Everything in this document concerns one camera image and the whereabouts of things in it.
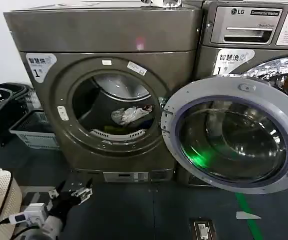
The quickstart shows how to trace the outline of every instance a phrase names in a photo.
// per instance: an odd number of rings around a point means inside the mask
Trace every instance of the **gray floor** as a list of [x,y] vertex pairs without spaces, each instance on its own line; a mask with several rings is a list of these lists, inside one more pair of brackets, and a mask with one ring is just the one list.
[[[0,148],[0,167],[11,170],[21,186],[55,186],[75,181],[60,151],[30,149],[19,139]],[[94,195],[72,209],[62,240],[190,240],[188,220],[207,217],[218,240],[253,239],[232,192],[216,188],[160,184],[98,184]],[[247,195],[262,239],[288,240],[288,190]]]

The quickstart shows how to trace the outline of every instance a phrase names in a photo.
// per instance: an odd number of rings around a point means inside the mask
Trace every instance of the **lg commercial washer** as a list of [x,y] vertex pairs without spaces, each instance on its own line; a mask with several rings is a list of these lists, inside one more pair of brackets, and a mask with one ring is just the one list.
[[[192,75],[202,1],[57,4],[5,13],[68,162],[95,181],[169,180],[162,108]],[[129,108],[151,113],[120,125]]]
[[246,194],[286,189],[288,3],[207,1],[203,11],[197,81],[162,117],[166,144],[188,171],[179,180]]

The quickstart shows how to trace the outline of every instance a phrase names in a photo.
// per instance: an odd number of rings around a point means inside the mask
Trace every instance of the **dryer drum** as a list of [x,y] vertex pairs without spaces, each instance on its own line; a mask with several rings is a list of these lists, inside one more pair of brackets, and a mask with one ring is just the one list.
[[[116,124],[116,110],[153,106],[153,110],[126,125]],[[82,82],[73,96],[73,110],[81,126],[109,141],[128,141],[145,134],[154,122],[154,101],[149,91],[128,75],[101,73]]]

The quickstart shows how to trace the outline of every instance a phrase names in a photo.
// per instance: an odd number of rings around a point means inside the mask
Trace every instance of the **washing machine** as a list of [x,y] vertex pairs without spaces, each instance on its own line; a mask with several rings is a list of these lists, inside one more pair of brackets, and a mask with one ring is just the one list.
[[5,13],[75,172],[99,182],[172,178],[160,117],[192,77],[201,5],[84,1]]
[[197,81],[162,117],[178,180],[245,194],[288,188],[288,2],[207,1],[202,34]]

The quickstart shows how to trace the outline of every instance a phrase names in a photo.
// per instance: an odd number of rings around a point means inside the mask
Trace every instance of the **floor tape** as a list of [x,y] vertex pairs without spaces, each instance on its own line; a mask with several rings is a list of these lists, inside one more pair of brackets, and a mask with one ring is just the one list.
[[[247,201],[245,199],[245,196],[241,193],[235,193],[235,196],[237,198],[237,202],[239,204],[239,207],[246,213],[252,214],[251,209],[249,208]],[[259,230],[259,227],[257,226],[255,220],[253,219],[247,219],[248,227],[252,233],[252,236],[254,240],[263,240],[262,234]]]

